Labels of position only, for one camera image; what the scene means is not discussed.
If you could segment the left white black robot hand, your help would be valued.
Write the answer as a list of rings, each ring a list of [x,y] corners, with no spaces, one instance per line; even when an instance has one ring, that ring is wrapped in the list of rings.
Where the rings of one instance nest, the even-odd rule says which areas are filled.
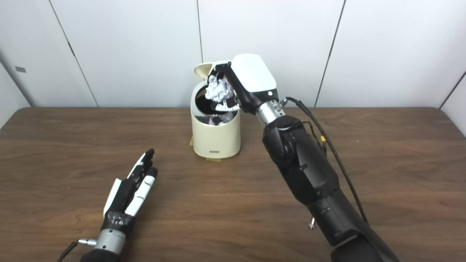
[[[126,179],[115,179],[104,206],[101,230],[122,232],[128,238],[135,227],[135,216],[152,188],[158,169],[153,166],[155,150],[141,155]]]

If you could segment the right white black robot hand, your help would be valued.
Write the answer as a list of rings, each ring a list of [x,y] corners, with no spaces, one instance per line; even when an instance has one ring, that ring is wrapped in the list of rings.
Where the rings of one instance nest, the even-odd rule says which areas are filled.
[[[214,100],[211,108],[219,112],[243,110],[256,115],[260,106],[279,100],[277,83],[259,55],[241,54],[231,61],[212,64],[208,80],[226,80],[232,91],[226,98]]]

